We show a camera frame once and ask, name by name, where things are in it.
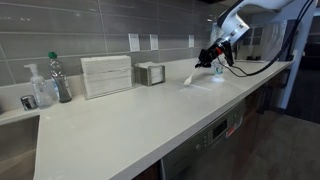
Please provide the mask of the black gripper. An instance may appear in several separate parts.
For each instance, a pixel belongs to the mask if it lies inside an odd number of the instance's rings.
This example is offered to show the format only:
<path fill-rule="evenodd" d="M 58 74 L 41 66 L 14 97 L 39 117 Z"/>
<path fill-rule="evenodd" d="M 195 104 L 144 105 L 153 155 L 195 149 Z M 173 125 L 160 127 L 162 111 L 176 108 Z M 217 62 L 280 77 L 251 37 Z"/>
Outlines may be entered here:
<path fill-rule="evenodd" d="M 208 49 L 202 49 L 199 54 L 199 62 L 195 65 L 195 68 L 210 67 L 212 61 L 221 54 L 225 55 L 225 59 L 229 66 L 234 64 L 231 43 L 228 40 L 224 40 L 222 42 L 216 41 Z"/>

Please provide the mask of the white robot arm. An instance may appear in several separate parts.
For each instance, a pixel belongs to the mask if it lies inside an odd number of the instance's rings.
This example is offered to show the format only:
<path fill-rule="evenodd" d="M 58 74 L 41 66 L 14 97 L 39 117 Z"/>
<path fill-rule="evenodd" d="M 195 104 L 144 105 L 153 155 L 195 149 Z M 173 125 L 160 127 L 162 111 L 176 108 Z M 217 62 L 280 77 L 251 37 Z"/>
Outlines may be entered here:
<path fill-rule="evenodd" d="M 195 67 L 210 68 L 213 60 L 224 54 L 229 66 L 234 64 L 232 46 L 240 41 L 249 31 L 252 19 L 255 15 L 263 13 L 280 13 L 283 8 L 294 0 L 237 0 L 217 18 L 216 25 L 223 32 L 211 46 L 202 49 Z M 258 12 L 249 14 L 246 18 L 240 12 L 247 7 L 259 9 Z"/>

